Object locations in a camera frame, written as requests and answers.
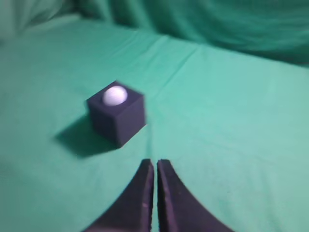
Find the green fabric backdrop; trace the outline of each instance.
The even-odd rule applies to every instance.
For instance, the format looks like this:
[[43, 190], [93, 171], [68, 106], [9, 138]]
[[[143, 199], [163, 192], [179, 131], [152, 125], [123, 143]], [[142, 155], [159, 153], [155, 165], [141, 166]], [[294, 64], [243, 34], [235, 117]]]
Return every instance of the green fabric backdrop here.
[[72, 8], [71, 0], [0, 0], [0, 44]]
[[87, 16], [297, 64], [309, 62], [307, 0], [89, 0]]

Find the dark blue cube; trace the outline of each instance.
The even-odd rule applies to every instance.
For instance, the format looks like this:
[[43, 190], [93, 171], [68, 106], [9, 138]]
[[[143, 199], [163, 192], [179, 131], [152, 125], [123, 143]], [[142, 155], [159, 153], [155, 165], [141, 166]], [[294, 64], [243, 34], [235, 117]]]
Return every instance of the dark blue cube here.
[[[127, 99], [120, 105], [108, 106], [103, 94], [113, 86], [122, 86]], [[94, 130], [122, 147], [145, 125], [144, 96], [115, 81], [87, 100], [89, 115]]]

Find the white ball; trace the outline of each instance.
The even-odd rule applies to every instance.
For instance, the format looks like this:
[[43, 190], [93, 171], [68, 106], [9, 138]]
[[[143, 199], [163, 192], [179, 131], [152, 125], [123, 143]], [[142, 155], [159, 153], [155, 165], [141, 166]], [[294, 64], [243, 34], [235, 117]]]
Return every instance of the white ball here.
[[113, 86], [103, 94], [103, 102], [108, 106], [120, 105], [127, 99], [127, 91], [122, 86]]

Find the green cloth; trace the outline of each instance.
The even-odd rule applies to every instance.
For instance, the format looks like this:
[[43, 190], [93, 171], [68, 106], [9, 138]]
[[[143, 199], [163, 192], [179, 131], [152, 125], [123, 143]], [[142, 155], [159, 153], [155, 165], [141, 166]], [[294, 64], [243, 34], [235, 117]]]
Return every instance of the green cloth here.
[[90, 17], [309, 64], [308, 0], [80, 0]]
[[[84, 101], [114, 80], [145, 94], [148, 125], [108, 151]], [[6, 43], [0, 231], [82, 231], [143, 158], [237, 232], [308, 231], [308, 86], [307, 69], [86, 20]]]
[[26, 28], [72, 8], [71, 0], [0, 0], [0, 45]]

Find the cube top face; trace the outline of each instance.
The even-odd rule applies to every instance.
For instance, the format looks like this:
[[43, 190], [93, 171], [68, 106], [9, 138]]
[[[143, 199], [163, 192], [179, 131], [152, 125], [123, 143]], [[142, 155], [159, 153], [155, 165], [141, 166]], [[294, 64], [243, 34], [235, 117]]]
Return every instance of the cube top face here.
[[[110, 89], [113, 86], [121, 86], [121, 87], [125, 88], [125, 90], [127, 91], [127, 99], [119, 105], [109, 106], [109, 105], [106, 105], [103, 102], [103, 95], [108, 89]], [[133, 104], [139, 98], [142, 98], [142, 97], [143, 97], [143, 95], [141, 93], [136, 92], [136, 91], [128, 88], [127, 86], [120, 84], [117, 81], [114, 81], [111, 84], [109, 84], [108, 86], [106, 86], [104, 89], [102, 89], [101, 91], [99, 91], [98, 93], [96, 93], [95, 95], [90, 97], [87, 100], [87, 103], [92, 105], [93, 107], [97, 108], [98, 110], [100, 110], [101, 112], [103, 112], [107, 115], [110, 115], [112, 117], [116, 117], [119, 114], [121, 114], [126, 108], [128, 108], [131, 104]]]

